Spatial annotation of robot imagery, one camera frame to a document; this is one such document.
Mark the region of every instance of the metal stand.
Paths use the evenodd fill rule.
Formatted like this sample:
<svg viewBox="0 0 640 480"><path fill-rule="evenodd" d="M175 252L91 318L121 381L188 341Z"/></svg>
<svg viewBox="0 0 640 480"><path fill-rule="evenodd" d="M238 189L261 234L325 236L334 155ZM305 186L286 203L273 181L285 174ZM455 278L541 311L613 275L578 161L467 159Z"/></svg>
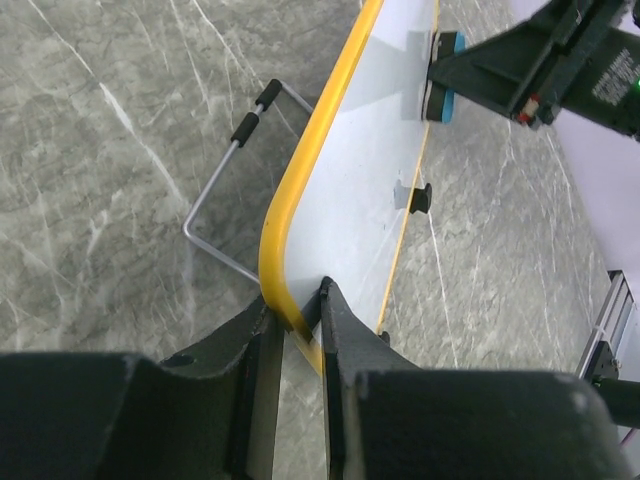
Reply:
<svg viewBox="0 0 640 480"><path fill-rule="evenodd" d="M611 287L582 352L580 363L576 369L578 377L587 381L592 380L594 372L590 371L590 368L593 366L593 358L600 355L598 347L601 342L606 343L607 348L613 352L613 356L616 356L622 334L629 321L632 305L633 298L631 298L631 292L624 275L622 272L616 272L611 279Z"/></svg>
<svg viewBox="0 0 640 480"><path fill-rule="evenodd" d="M244 117L244 119L242 120L242 122L240 123L236 131L231 136L231 145L229 146L229 149L222 157L222 160L220 161L218 168L216 168L216 170L213 172L213 175L211 175L211 178L209 178L209 180L207 181L206 185L202 189L202 192L200 192L200 195L198 195L198 198L193 203L191 210L187 214L187 218L182 224L182 232L191 243L193 243L196 247L204 250L208 254L217 258L225 265L228 265L229 267L233 268L236 272L244 275L246 278L248 278L249 280L252 280L255 283L259 283L259 280L258 280L258 276L254 272L252 272L245 266L241 265L240 263L236 262L233 258L229 257L228 255L223 253L220 249L211 245L202 237L199 237L196 234L196 232L193 231L192 227L193 227L194 220L196 219L196 217L198 216L198 213L200 212L200 209L202 208L202 205L204 204L207 197L211 193L211 190L213 189L216 182L220 179L220 175L222 175L222 172L231 161L233 154L238 149L242 148L244 144L247 142L247 140L249 139L249 137L251 136L255 128L258 126L258 123L260 122L260 115L267 111L267 109L269 108L269 106L271 106L271 104L276 99L280 91L284 91L285 93L287 93L309 115L313 113L313 107L311 107L311 105L309 105L306 102L306 100L302 98L289 85L287 85L286 83L280 82L279 80L276 80L276 79L271 80L267 85L267 87L256 99L255 110L253 112L247 113L247 115Z"/></svg>

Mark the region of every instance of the blue cap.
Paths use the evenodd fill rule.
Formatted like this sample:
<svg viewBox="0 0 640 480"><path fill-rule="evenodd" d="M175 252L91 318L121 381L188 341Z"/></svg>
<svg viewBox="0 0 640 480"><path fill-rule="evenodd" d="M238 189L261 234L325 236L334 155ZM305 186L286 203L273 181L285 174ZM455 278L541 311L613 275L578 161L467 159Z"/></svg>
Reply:
<svg viewBox="0 0 640 480"><path fill-rule="evenodd" d="M464 35L456 32L456 42L453 47L454 53L462 52L466 47ZM450 123L453 118L453 105L455 100L455 92L448 89L444 95L444 105L442 106L442 123Z"/></svg>

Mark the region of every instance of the whiteboard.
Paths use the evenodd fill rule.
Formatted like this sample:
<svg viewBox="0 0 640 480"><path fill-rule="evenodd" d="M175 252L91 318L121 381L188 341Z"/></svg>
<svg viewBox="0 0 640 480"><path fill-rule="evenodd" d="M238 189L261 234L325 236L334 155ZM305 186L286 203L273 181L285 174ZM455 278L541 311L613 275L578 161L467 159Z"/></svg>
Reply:
<svg viewBox="0 0 640 480"><path fill-rule="evenodd" d="M355 315L377 330L425 147L428 127L421 111L437 2L369 0L363 13L374 4L379 4L379 11L324 141L313 151L303 137L296 151L313 157L297 204L287 210L272 203L265 222L260 252L263 294L294 329L301 328L299 319L291 318L296 315L307 325L317 321L312 317L318 313L318 290L322 279L330 276ZM330 83L331 79L323 97L340 88ZM327 115L322 99L313 117ZM314 135L313 117L305 135ZM289 169L296 168L296 155L276 196L291 193L286 177L295 173ZM280 224L287 215L291 219L283 229ZM265 236L275 235L275 224L280 225L280 244L272 238L269 249ZM273 271L279 267L273 259L265 258L280 254L282 274ZM277 294L274 283L281 284ZM289 296L295 309L283 308L278 296ZM321 342L319 327L313 337Z"/></svg>

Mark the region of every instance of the red component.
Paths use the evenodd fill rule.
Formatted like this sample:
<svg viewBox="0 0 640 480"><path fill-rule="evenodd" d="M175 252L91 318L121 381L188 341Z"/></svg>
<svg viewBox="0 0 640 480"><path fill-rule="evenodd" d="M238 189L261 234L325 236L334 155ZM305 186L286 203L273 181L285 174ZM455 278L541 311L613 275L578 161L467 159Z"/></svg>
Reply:
<svg viewBox="0 0 640 480"><path fill-rule="evenodd" d="M529 121L531 120L531 117L529 115L527 115L526 113L521 113L520 115L518 115L516 117L516 120L518 120L518 122L524 124L529 123Z"/></svg>

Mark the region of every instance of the white board surface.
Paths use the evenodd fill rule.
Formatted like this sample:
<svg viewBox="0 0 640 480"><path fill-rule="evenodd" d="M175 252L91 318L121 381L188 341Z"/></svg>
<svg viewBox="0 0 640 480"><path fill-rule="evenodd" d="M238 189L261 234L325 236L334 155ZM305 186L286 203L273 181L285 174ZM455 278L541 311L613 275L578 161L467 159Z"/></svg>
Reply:
<svg viewBox="0 0 640 480"><path fill-rule="evenodd" d="M286 284L303 313L330 276L378 326L427 130L435 14L434 1L386 0L373 26L287 236Z"/></svg>

